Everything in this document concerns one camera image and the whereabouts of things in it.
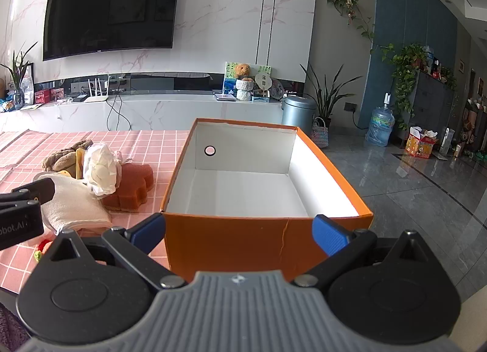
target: drawer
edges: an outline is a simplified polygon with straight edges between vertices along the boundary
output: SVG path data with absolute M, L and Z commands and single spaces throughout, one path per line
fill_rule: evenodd
M 416 90 L 415 106 L 420 106 L 423 109 L 430 109 L 435 101 L 435 95 L 431 92 L 424 91 L 420 88 Z
M 418 89 L 431 94 L 437 94 L 444 90 L 445 86 L 441 81 L 428 76 L 426 73 L 420 73 L 418 79 Z
M 428 109 L 424 109 L 421 106 L 415 105 L 413 106 L 412 112 L 414 113 L 414 117 L 411 117 L 410 123 L 412 126 L 420 126 L 420 124 L 425 124 L 428 119 Z

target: white towel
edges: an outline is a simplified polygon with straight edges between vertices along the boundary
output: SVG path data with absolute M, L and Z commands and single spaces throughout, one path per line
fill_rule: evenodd
M 53 199 L 42 204 L 42 221 L 59 234 L 65 229 L 99 231 L 112 227 L 110 215 L 100 200 L 81 180 L 63 174 L 43 172 L 33 180 L 51 178 L 54 182 Z

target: woven basket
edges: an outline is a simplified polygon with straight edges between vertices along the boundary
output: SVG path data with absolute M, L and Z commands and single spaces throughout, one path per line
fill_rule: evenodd
M 313 120 L 313 130 L 311 131 L 311 140 L 318 148 L 324 149 L 328 147 L 328 128 L 326 126 L 320 127 L 318 120 L 321 121 L 322 125 L 325 125 L 323 118 L 315 117 Z

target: blue gripper pad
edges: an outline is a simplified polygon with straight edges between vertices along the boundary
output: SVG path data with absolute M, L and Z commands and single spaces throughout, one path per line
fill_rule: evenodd
M 352 233 L 325 215 L 316 215 L 311 225 L 316 244 L 328 255 L 333 256 L 352 240 Z
M 132 245 L 148 255 L 166 234 L 166 220 L 161 213 L 154 213 L 126 231 Z

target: white marble wall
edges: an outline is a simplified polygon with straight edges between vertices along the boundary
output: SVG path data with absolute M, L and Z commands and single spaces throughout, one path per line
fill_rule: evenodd
M 277 78 L 304 79 L 299 64 L 308 61 L 315 0 L 178 0 L 172 49 L 42 62 L 46 2 L 0 0 L 0 56 L 38 41 L 30 57 L 36 81 L 102 73 L 222 73 L 225 61 L 268 63 Z

